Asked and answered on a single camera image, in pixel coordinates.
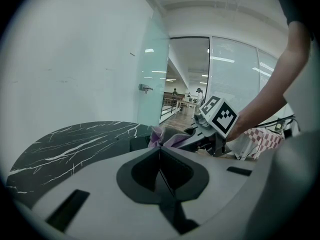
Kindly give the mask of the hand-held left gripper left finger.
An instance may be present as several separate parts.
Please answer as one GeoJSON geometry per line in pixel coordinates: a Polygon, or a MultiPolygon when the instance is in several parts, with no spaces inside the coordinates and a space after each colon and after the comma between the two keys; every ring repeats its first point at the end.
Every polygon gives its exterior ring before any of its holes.
{"type": "Polygon", "coordinates": [[[120,190],[132,201],[146,205],[172,205],[173,194],[161,173],[161,158],[173,151],[165,147],[144,148],[130,152],[129,161],[117,171],[116,182],[120,190]]]}

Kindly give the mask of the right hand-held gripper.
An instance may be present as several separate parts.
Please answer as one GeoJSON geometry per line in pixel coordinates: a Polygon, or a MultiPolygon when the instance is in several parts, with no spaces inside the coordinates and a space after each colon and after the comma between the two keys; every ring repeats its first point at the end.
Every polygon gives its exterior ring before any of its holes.
{"type": "Polygon", "coordinates": [[[190,137],[179,142],[178,148],[189,152],[205,149],[211,156],[220,157],[230,152],[227,137],[238,118],[225,98],[211,96],[195,107],[194,123],[184,130],[190,137]]]}

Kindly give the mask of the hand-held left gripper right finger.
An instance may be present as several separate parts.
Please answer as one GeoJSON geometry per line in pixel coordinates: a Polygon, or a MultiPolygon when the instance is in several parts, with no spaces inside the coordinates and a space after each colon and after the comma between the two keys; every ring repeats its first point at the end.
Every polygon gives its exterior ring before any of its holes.
{"type": "Polygon", "coordinates": [[[197,199],[210,180],[204,166],[166,147],[159,151],[159,168],[178,201],[197,199]]]}

